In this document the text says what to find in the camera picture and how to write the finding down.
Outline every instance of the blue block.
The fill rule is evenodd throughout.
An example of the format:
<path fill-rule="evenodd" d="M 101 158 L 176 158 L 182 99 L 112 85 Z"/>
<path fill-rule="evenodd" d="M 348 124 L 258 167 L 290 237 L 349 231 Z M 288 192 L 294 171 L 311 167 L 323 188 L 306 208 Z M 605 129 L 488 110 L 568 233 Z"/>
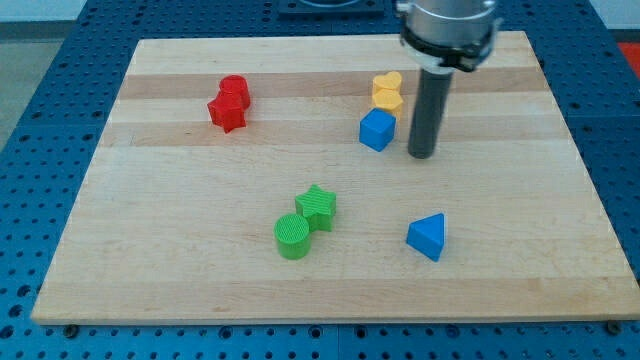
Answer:
<path fill-rule="evenodd" d="M 380 109 L 371 110 L 360 121 L 360 142 L 375 151 L 382 151 L 396 132 L 396 118 Z"/>
<path fill-rule="evenodd" d="M 445 218 L 439 213 L 409 225 L 407 244 L 433 261 L 440 260 L 445 241 Z"/>

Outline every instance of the green star block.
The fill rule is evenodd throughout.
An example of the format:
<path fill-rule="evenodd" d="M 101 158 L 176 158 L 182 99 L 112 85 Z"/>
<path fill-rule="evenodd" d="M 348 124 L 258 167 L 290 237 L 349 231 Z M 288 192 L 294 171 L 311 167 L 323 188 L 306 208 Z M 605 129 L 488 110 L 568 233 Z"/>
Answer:
<path fill-rule="evenodd" d="M 278 242 L 278 252 L 285 259 L 301 259 L 311 248 L 309 223 L 298 214 L 287 214 L 278 219 L 273 235 Z"/>
<path fill-rule="evenodd" d="M 296 213 L 309 222 L 309 230 L 331 231 L 331 221 L 336 213 L 336 194 L 311 185 L 309 191 L 296 196 Z"/>

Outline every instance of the plastic block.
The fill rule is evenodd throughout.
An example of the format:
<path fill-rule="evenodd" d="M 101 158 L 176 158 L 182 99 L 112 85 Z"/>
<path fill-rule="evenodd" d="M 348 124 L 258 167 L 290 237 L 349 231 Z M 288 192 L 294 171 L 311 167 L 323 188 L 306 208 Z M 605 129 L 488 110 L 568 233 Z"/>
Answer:
<path fill-rule="evenodd" d="M 331 231 L 336 214 L 336 194 L 313 184 L 309 191 L 296 196 L 296 213 L 307 219 L 311 232 Z"/>
<path fill-rule="evenodd" d="M 439 213 L 409 225 L 407 244 L 433 261 L 440 260 L 445 243 L 445 216 Z"/>
<path fill-rule="evenodd" d="M 240 75 L 229 75 L 220 80 L 220 91 L 231 94 L 239 94 L 242 100 L 242 107 L 246 110 L 251 105 L 249 86 L 247 80 Z"/>
<path fill-rule="evenodd" d="M 220 91 L 207 107 L 213 124 L 222 127 L 225 133 L 246 126 L 242 98 L 237 93 Z"/>
<path fill-rule="evenodd" d="M 278 243 L 278 252 L 285 259 L 301 259 L 311 249 L 309 223 L 298 214 L 287 214 L 278 219 L 273 234 Z"/>
<path fill-rule="evenodd" d="M 378 152 L 393 140 L 395 132 L 395 117 L 380 109 L 372 109 L 360 121 L 360 142 Z"/>
<path fill-rule="evenodd" d="M 396 119 L 402 117 L 402 96 L 395 90 L 382 89 L 371 97 L 371 106 L 393 115 Z"/>
<path fill-rule="evenodd" d="M 373 78 L 373 90 L 371 95 L 374 95 L 383 89 L 393 90 L 399 93 L 401 85 L 402 74 L 397 71 L 390 71 L 384 75 L 378 75 Z"/>

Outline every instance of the wooden tabletop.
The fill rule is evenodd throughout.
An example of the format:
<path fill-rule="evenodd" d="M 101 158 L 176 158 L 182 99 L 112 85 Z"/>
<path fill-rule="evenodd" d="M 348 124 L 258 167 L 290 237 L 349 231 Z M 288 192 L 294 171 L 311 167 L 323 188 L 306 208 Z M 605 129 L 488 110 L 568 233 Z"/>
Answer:
<path fill-rule="evenodd" d="M 358 142 L 373 76 L 405 79 L 381 153 Z M 247 127 L 206 103 L 246 77 Z M 41 324 L 637 319 L 640 290 L 522 32 L 456 73 L 436 154 L 407 138 L 417 65 L 397 35 L 143 40 L 32 317 Z M 279 256 L 311 184 L 332 232 Z M 447 216 L 434 263 L 410 222 Z"/>

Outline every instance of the blue pegboard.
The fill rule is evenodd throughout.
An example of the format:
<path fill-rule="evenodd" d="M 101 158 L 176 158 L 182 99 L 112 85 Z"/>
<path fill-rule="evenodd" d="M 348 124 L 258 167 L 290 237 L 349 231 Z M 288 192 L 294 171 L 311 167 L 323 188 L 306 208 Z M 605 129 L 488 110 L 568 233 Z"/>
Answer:
<path fill-rule="evenodd" d="M 29 320 L 137 41 L 395 33 L 383 16 L 280 19 L 275 2 L 89 0 L 0 155 L 0 359 L 640 358 L 640 323 L 61 327 Z M 525 30 L 636 277 L 639 83 L 586 0 L 502 0 Z"/>

